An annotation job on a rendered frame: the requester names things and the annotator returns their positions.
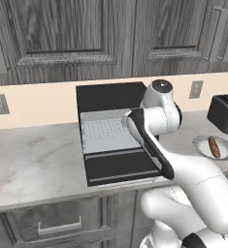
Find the silver toaster oven rack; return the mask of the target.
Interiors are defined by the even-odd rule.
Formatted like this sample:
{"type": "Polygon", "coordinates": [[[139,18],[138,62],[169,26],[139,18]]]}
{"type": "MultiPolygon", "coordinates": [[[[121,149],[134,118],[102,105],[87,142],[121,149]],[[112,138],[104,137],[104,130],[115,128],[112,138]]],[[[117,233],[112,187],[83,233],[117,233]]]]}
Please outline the silver toaster oven rack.
{"type": "Polygon", "coordinates": [[[129,108],[81,113],[82,147],[85,154],[140,148],[122,125],[129,108]]]}

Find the black toaster oven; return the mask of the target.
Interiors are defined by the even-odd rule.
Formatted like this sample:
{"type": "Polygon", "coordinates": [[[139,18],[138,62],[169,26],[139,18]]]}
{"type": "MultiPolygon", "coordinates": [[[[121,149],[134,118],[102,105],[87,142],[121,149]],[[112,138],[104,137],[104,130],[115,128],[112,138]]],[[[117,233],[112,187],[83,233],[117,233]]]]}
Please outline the black toaster oven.
{"type": "Polygon", "coordinates": [[[146,92],[141,82],[78,85],[77,107],[81,130],[81,113],[111,109],[135,109],[140,105],[146,92]]]}

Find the black toaster oven door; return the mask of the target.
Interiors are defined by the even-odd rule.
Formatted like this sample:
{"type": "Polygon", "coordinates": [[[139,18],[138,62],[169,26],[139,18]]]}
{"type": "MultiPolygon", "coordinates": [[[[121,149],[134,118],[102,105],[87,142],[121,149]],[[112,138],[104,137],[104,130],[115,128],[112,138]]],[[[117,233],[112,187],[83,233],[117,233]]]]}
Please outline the black toaster oven door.
{"type": "Polygon", "coordinates": [[[160,175],[142,148],[83,155],[87,186],[99,186],[160,175]]]}

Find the brown baguette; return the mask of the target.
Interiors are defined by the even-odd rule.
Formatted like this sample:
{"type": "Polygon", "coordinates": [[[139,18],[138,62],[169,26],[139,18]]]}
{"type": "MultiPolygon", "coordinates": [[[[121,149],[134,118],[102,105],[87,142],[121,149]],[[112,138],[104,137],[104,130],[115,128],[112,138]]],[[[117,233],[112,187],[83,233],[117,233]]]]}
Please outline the brown baguette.
{"type": "Polygon", "coordinates": [[[218,145],[214,139],[214,137],[209,137],[209,147],[211,150],[211,153],[214,158],[219,159],[220,158],[220,150],[218,148],[218,145]]]}

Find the black toaster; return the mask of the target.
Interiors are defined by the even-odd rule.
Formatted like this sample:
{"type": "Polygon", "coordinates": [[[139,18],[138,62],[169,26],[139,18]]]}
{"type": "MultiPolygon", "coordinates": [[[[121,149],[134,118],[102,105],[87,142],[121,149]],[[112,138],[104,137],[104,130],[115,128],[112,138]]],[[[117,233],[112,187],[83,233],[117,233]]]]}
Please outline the black toaster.
{"type": "Polygon", "coordinates": [[[222,133],[228,135],[228,94],[212,97],[207,118],[222,133]]]}

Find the grey wood drawer front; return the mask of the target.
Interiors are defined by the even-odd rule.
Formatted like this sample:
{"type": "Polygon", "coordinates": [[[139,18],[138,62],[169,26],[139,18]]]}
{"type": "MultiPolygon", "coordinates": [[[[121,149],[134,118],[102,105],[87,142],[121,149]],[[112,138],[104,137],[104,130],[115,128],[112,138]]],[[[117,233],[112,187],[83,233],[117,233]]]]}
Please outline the grey wood drawer front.
{"type": "Polygon", "coordinates": [[[17,208],[2,217],[15,248],[116,248],[115,195],[17,208]],[[79,216],[78,230],[38,235],[39,222],[49,228],[77,223],[79,216]]]}

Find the grey wood base cupboard door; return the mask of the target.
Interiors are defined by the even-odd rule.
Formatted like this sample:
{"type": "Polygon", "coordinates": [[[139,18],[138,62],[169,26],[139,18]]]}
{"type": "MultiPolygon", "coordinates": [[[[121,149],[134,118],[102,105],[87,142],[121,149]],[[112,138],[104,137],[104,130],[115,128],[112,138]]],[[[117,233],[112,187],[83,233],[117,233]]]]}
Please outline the grey wood base cupboard door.
{"type": "Polygon", "coordinates": [[[139,248],[153,227],[141,209],[141,196],[149,188],[118,194],[116,248],[139,248]]]}

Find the grey round plate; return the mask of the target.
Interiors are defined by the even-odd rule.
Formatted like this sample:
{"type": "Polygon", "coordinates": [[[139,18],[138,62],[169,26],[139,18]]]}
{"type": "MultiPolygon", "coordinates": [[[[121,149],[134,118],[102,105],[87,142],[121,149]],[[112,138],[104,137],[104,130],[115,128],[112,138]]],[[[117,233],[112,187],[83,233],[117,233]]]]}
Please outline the grey round plate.
{"type": "Polygon", "coordinates": [[[228,161],[228,140],[212,136],[214,137],[220,150],[220,158],[216,159],[213,157],[209,147],[209,137],[210,136],[198,136],[192,141],[197,152],[202,156],[212,160],[228,161]]]}

